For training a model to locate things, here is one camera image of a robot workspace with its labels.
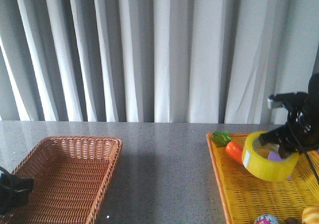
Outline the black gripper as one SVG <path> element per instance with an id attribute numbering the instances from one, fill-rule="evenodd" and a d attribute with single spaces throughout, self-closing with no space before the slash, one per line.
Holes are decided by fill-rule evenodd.
<path id="1" fill-rule="evenodd" d="M 0 168 L 0 215 L 7 215 L 12 209 L 24 207 L 33 191 L 34 179 L 23 178 Z"/>
<path id="2" fill-rule="evenodd" d="M 319 148 L 319 75 L 311 76 L 308 93 L 303 98 L 302 106 L 297 109 L 291 124 L 295 146 L 284 145 L 291 132 L 286 125 L 262 133 L 258 137 L 260 144 L 279 144 L 278 154 L 288 158 L 298 151 L 310 151 Z"/>

